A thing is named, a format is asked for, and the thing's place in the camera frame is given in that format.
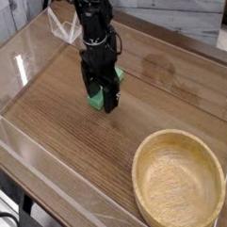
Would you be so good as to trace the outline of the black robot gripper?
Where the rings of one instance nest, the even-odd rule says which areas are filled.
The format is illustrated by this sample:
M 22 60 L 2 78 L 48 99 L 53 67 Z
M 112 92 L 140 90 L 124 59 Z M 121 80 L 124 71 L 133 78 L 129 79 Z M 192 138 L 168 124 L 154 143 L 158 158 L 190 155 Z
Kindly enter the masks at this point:
M 102 86 L 107 114 L 115 109 L 121 97 L 119 77 L 115 71 L 119 54 L 116 37 L 116 33 L 104 34 L 101 38 L 83 37 L 85 47 L 79 52 L 87 95 L 94 97 Z

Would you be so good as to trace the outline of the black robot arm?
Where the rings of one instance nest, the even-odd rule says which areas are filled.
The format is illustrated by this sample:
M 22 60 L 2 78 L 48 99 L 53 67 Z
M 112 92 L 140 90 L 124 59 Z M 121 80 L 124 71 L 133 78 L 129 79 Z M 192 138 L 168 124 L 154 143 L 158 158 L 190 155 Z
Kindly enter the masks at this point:
M 93 98 L 102 92 L 103 107 L 109 114 L 119 104 L 120 78 L 116 73 L 120 35 L 110 23 L 113 7 L 109 0 L 65 0 L 75 7 L 83 29 L 86 48 L 79 51 L 82 78 L 87 95 Z

